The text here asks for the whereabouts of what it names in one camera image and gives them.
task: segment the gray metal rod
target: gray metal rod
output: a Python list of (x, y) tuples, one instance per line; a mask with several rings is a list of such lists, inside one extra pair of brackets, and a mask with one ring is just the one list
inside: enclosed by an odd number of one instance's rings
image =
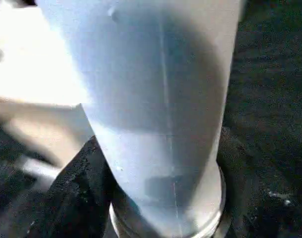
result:
[(237, 0), (40, 0), (87, 92), (120, 186), (120, 237), (209, 237), (223, 210), (216, 154)]

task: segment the metal base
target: metal base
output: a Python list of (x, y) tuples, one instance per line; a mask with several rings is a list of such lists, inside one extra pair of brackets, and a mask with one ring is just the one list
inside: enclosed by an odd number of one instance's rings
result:
[[(221, 169), (220, 175), (222, 180), (222, 200), (220, 204), (220, 210), (215, 213), (215, 215), (210, 219), (209, 223), (207, 223), (199, 233), (187, 238), (210, 238), (215, 237), (215, 233), (217, 234), (216, 237), (218, 238), (223, 238), (226, 236), (230, 223), (228, 222), (229, 219), (222, 219), (222, 216), (225, 217), (225, 214), (223, 214), (223, 209), (226, 201), (226, 183)], [(112, 204), (110, 205), (109, 214), (114, 230), (119, 238), (141, 238), (133, 230), (126, 227), (126, 225), (121, 222), (121, 219), (117, 218)]]

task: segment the white plastic pipe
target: white plastic pipe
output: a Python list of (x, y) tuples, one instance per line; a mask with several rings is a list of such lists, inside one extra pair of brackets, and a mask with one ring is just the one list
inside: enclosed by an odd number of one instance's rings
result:
[(39, 1), (70, 50), (119, 184), (120, 237), (213, 234), (237, 0)]

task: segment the vertical scratch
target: vertical scratch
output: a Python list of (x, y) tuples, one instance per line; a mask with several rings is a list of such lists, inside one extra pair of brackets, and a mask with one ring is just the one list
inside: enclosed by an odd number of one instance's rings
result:
[(182, 227), (181, 227), (180, 218), (179, 218), (179, 211), (178, 211), (178, 207), (177, 207), (175, 182), (173, 182), (173, 192), (174, 192), (174, 200), (175, 200), (175, 216), (176, 216), (176, 220), (178, 221), (178, 224), (179, 224), (180, 238), (182, 238), (183, 232), (182, 232)]
[[(166, 109), (166, 127), (168, 129), (168, 134), (166, 135), (168, 144), (169, 144), (169, 153), (170, 159), (173, 163), (173, 143), (172, 143), (172, 118), (170, 113), (170, 98), (169, 98), (169, 88), (168, 88), (168, 77), (167, 77), (167, 65), (165, 60), (165, 48), (164, 48), (164, 29), (163, 29), (163, 19), (162, 19), (162, 11), (161, 6), (159, 8), (159, 40), (160, 40), (160, 58), (161, 58), (161, 67), (162, 67), (162, 79), (163, 79), (163, 88), (164, 88), (164, 104)], [(175, 207), (175, 215), (176, 220), (179, 227), (180, 238), (183, 237), (182, 227), (179, 218), (178, 205), (176, 199), (176, 190), (175, 190), (175, 182), (173, 182), (173, 193), (174, 193), (174, 207)]]

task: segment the white plastic part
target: white plastic part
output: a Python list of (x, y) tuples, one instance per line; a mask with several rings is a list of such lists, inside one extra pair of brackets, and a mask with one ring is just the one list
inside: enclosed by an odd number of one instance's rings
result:
[(130, 237), (213, 234), (237, 0), (40, 0), (70, 50)]

